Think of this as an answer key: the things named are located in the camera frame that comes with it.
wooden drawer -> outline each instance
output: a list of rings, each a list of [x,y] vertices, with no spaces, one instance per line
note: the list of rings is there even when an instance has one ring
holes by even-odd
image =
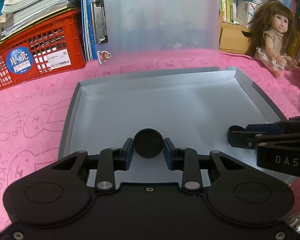
[[[221,27],[219,49],[227,52],[247,53],[251,33]]]

round blue sticker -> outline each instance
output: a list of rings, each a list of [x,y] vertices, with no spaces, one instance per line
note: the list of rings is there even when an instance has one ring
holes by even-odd
[[[14,74],[24,74],[33,65],[33,57],[26,47],[18,47],[9,52],[6,60],[8,70]]]

doll's face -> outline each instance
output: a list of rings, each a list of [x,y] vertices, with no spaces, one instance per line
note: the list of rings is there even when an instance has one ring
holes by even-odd
[[[283,15],[275,14],[272,16],[270,25],[279,33],[286,33],[288,31],[289,19]]]

white label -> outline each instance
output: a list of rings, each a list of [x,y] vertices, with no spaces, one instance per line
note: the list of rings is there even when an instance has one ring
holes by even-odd
[[[49,62],[51,69],[71,65],[67,49],[59,50],[47,55],[47,61]]]
[[[14,71],[17,73],[17,72],[19,72],[20,70],[23,70],[23,69],[25,69],[25,68],[27,68],[27,67],[30,67],[30,66],[31,66],[30,60],[27,60],[27,61],[25,61],[25,62],[22,62],[22,63],[19,64],[19,65],[14,66],[13,69],[14,69]]]

white cardboard tray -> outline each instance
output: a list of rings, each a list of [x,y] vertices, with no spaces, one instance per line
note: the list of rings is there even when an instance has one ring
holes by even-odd
[[[227,131],[232,125],[273,123],[285,117],[269,97],[239,68],[191,68],[138,72],[79,82],[71,100],[58,158],[78,150],[89,155],[122,147],[127,138],[152,128],[176,147],[199,154],[222,151],[256,167],[254,150],[232,148]],[[294,176],[259,170],[287,184]],[[209,186],[202,171],[203,186]],[[90,171],[88,186],[94,186]],[[163,153],[154,159],[134,154],[128,171],[116,171],[121,182],[179,182],[181,171],[167,169]]]

